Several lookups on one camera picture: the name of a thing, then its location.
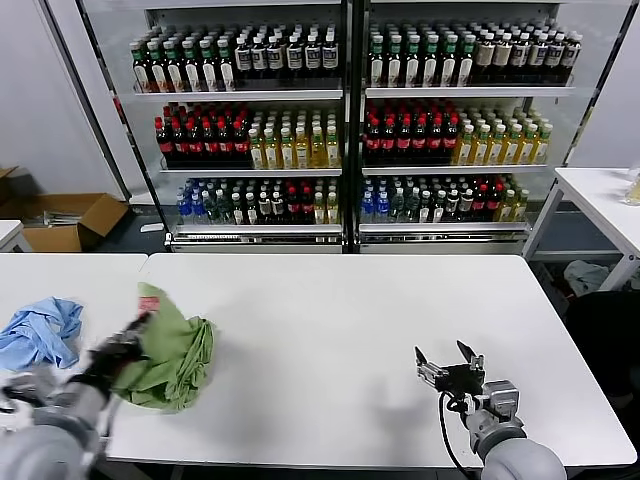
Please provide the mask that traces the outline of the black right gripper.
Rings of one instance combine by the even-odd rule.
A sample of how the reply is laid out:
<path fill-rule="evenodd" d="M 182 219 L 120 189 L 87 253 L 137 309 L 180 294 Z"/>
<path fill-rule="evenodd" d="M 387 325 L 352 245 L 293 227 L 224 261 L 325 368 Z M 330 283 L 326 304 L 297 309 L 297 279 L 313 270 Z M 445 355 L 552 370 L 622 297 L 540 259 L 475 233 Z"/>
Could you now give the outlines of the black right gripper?
<path fill-rule="evenodd" d="M 478 355 L 464 342 L 456 345 L 465 359 L 464 364 L 440 367 L 429 361 L 418 346 L 414 347 L 416 371 L 428 385 L 435 385 L 438 392 L 449 400 L 446 408 L 453 412 L 467 412 L 467 397 L 480 395 L 485 381 L 484 356 Z"/>

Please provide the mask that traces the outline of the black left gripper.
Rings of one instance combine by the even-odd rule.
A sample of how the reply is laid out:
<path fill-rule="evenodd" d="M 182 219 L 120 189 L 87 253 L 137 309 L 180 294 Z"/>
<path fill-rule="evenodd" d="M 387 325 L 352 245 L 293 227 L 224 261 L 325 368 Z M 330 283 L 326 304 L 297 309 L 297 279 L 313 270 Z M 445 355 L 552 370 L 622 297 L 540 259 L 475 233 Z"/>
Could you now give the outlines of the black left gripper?
<path fill-rule="evenodd" d="M 82 372 L 82 382 L 96 388 L 103 396 L 110 396 L 121 372 L 145 357 L 140 339 L 152 319 L 152 313 L 143 312 L 119 334 L 92 350 L 90 362 Z"/>

